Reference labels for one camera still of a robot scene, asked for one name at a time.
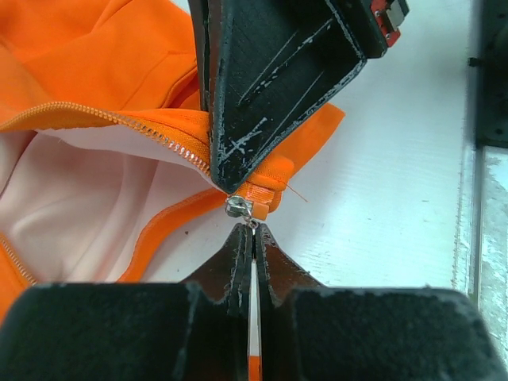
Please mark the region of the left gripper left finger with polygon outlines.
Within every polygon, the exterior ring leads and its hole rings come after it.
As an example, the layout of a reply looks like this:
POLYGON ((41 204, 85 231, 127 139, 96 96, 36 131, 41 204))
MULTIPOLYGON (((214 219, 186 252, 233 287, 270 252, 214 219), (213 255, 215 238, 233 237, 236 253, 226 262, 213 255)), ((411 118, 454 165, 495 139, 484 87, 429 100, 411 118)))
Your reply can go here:
POLYGON ((46 283, 1 327, 4 380, 246 380, 252 231, 179 283, 46 283))

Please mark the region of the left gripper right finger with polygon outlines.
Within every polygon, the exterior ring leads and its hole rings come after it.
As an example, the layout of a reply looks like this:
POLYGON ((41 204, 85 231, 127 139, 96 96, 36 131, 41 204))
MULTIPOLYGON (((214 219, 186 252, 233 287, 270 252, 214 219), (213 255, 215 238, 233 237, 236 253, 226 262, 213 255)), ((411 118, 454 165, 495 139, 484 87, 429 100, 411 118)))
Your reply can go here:
POLYGON ((465 294, 327 287, 278 246, 253 239, 265 380, 504 380, 507 370, 465 294))

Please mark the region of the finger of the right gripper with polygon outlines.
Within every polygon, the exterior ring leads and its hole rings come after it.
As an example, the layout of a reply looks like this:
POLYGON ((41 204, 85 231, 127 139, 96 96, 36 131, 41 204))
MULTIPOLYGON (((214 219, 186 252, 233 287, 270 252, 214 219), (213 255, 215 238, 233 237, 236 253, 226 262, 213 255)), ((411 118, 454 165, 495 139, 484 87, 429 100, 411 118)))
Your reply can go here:
POLYGON ((210 175, 235 193, 305 120, 387 51, 370 1, 192 1, 210 175))

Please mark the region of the orange jacket pink lining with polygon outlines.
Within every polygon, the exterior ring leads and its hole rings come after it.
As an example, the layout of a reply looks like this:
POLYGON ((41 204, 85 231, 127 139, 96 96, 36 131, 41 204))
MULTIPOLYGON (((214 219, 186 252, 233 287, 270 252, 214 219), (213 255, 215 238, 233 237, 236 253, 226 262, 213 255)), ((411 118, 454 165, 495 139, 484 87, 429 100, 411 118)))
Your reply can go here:
POLYGON ((233 194, 210 175, 190 9, 1 4, 1 327, 46 283, 179 283, 252 231, 248 378, 260 372, 253 239, 343 119, 330 100, 233 194))

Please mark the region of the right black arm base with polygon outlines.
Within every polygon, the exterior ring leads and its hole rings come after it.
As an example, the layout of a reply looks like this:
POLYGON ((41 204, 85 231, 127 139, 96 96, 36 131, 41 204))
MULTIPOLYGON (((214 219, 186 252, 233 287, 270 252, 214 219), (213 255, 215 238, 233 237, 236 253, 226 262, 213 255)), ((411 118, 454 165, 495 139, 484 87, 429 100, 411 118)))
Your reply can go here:
POLYGON ((478 145, 507 147, 507 2, 474 1, 472 113, 478 145))

